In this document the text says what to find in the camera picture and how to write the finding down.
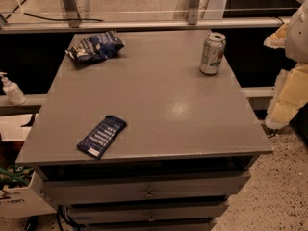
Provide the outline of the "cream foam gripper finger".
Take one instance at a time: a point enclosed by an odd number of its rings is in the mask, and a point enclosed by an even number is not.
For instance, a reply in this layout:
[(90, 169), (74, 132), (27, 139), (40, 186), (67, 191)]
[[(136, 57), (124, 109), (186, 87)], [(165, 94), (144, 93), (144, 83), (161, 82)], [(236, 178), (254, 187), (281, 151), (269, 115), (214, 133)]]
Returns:
[(281, 25), (273, 34), (266, 37), (264, 45), (268, 48), (284, 48), (288, 23)]
[(267, 109), (265, 124), (270, 129), (288, 125), (308, 102), (308, 64), (297, 63), (290, 71), (278, 74), (274, 95)]

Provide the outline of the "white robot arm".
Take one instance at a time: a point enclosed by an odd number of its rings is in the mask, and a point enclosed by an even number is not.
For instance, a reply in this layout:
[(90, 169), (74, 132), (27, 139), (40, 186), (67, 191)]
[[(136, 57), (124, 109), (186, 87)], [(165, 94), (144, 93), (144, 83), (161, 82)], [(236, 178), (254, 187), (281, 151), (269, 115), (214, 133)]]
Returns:
[(276, 77), (274, 95), (267, 109), (266, 126), (281, 129), (308, 103), (308, 1), (288, 23), (266, 37), (264, 45), (283, 48), (286, 57), (296, 62), (294, 68), (281, 70)]

